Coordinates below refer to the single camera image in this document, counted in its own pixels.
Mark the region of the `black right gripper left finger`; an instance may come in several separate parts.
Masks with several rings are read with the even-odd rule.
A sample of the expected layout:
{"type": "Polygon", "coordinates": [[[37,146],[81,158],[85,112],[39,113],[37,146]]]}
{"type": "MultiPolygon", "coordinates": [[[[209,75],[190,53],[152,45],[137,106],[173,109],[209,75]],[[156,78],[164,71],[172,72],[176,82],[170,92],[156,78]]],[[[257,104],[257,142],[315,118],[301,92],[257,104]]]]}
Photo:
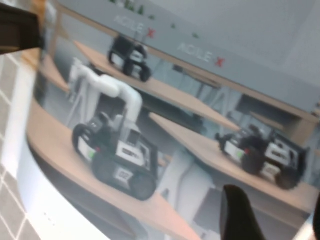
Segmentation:
{"type": "Polygon", "coordinates": [[[247,194],[238,186],[223,186],[219,219],[222,240],[264,240],[247,194]]]}

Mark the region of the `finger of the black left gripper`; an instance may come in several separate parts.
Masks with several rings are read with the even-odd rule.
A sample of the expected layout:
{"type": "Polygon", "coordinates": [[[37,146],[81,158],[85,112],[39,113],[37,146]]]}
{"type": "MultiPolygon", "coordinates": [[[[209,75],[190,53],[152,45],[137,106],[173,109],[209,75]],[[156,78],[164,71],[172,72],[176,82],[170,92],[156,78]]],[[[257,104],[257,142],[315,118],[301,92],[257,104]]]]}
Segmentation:
{"type": "Polygon", "coordinates": [[[0,53],[9,54],[43,47],[39,17],[4,3],[0,4],[0,53]]]}

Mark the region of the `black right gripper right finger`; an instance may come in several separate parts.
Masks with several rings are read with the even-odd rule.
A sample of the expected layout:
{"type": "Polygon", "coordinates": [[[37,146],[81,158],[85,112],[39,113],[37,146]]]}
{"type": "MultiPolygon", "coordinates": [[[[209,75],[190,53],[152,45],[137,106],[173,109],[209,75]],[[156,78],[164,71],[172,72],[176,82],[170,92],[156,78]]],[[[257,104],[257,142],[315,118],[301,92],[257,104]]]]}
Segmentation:
{"type": "Polygon", "coordinates": [[[317,206],[313,213],[312,230],[316,240],[320,240],[320,207],[317,206]]]}

